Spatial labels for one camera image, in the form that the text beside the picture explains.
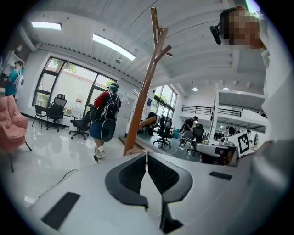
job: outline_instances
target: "floor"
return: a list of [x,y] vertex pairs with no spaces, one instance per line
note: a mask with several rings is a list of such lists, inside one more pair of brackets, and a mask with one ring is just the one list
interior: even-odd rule
[[[148,145],[153,145],[153,142],[156,141],[158,138],[156,133],[154,133],[154,136],[149,136],[143,133],[139,133],[137,134],[137,136],[140,137],[142,140],[144,140],[145,143]],[[163,150],[167,154],[180,158],[180,159],[184,159],[184,160],[192,161],[192,162],[200,161],[198,153],[194,153],[194,156],[193,156],[192,151],[187,152],[187,149],[189,147],[188,142],[186,143],[186,145],[181,145],[181,148],[179,148],[180,142],[178,139],[172,138],[172,139],[169,139],[169,141],[170,141],[171,149],[169,146],[164,146],[163,148],[161,148],[160,143],[155,143],[154,146]]]
[[[26,140],[33,151],[30,152],[24,144],[12,154],[14,173],[11,172],[8,155],[0,152],[2,184],[11,199],[26,208],[57,184],[67,172],[97,164],[93,158],[95,144],[91,137],[85,141],[83,137],[75,136],[72,140],[69,129],[60,129],[57,132],[54,128],[41,129],[38,122],[32,127],[32,123],[30,120]],[[119,139],[113,138],[105,143],[104,149],[106,157],[103,161],[111,161],[122,157],[124,145]],[[157,223],[161,213],[161,194],[148,173],[142,180],[140,194],[147,197],[147,213]]]

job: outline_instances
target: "pink armchair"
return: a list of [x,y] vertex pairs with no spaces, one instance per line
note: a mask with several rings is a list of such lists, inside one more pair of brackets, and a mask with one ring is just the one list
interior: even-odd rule
[[13,96],[0,97],[0,149],[9,153],[12,172],[11,153],[24,143],[32,151],[25,139],[27,127],[28,119],[18,110]]

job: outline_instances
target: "person in teal shirt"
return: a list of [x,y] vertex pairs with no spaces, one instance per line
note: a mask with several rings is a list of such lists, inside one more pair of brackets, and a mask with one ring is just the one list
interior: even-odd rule
[[[22,74],[23,74],[24,72],[23,62],[22,61],[15,62],[15,69],[17,69],[18,71],[22,71]],[[13,82],[18,77],[18,73],[15,69],[10,73],[10,75],[7,78],[6,86],[5,86],[5,96],[13,95],[13,97],[15,97],[17,93],[17,90],[14,90],[13,88]]]

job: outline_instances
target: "white ceiling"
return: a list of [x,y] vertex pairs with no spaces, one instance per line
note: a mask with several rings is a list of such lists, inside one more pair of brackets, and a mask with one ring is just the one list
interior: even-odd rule
[[[27,20],[62,23],[62,31],[34,28],[34,34],[43,44],[84,54],[142,83],[153,52],[150,7],[156,7],[159,24],[169,28],[165,45],[172,46],[174,56],[159,63],[153,87],[179,83],[188,94],[191,81],[199,87],[221,82],[257,91],[265,76],[260,51],[217,45],[209,30],[232,6],[228,1],[48,0],[36,6]],[[136,59],[131,62],[94,42],[94,33],[118,43]]]

